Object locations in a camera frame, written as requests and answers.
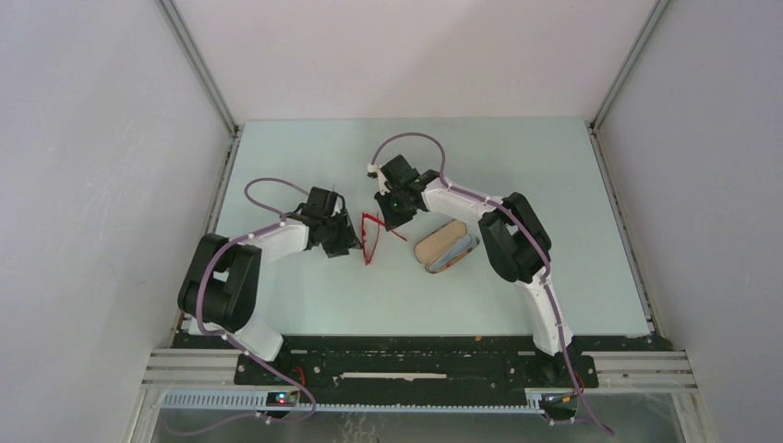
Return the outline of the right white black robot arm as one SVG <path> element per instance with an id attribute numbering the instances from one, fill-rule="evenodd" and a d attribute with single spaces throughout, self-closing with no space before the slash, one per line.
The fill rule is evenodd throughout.
<path id="1" fill-rule="evenodd" d="M 565 352 L 573 334 L 551 280 L 551 240 L 525 196 L 480 194 L 434 170 L 420 173 L 402 155 L 383 166 L 369 164 L 367 175 L 379 183 L 375 199 L 388 231 L 425 211 L 476 225 L 491 268 L 528 292 L 534 344 L 544 353 L 536 362 L 538 376 L 550 386 L 559 386 L 572 376 L 574 364 Z"/>

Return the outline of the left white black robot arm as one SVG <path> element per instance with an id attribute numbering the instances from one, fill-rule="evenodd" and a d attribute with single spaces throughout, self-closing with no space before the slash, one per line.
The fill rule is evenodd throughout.
<path id="1" fill-rule="evenodd" d="M 321 248 L 326 257 L 347 256 L 360 247 L 344 197 L 312 187 L 307 200 L 283 219 L 232 240 L 201 237 L 180 288 L 177 304 L 204 335 L 238 344 L 259 359 L 257 373 L 270 384 L 290 377 L 292 360 L 280 350 L 284 339 L 256 311 L 259 275 L 282 258 Z"/>

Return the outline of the red sunglasses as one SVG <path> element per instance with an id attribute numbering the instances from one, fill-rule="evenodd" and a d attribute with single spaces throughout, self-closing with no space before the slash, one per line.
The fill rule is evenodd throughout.
<path id="1" fill-rule="evenodd" d="M 375 257 L 380 236 L 386 231 L 386 223 L 377 212 L 363 212 L 360 221 L 362 257 L 364 264 L 369 266 Z"/>

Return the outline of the light blue cleaning cloth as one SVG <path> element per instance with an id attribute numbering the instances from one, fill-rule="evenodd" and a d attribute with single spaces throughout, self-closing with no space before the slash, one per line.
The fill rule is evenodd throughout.
<path id="1" fill-rule="evenodd" d="M 467 235 L 455 242 L 445 253 L 434 261 L 430 267 L 437 272 L 441 272 L 443 269 L 447 269 L 454 263 L 463 259 L 467 254 L 476 249 L 479 244 L 480 241 L 476 237 Z"/>

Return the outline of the brown plaid glasses case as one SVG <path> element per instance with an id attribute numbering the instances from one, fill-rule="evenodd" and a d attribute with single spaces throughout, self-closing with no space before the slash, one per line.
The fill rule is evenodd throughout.
<path id="1" fill-rule="evenodd" d="M 414 255 L 416 260 L 424 267 L 424 270 L 429 274 L 437 274 L 430 266 L 436 261 L 443 253 L 445 253 L 455 242 L 467 235 L 476 237 L 468 232 L 467 226 L 462 221 L 452 220 L 441 226 L 438 230 L 431 233 L 421 241 L 419 241 L 414 247 Z"/>

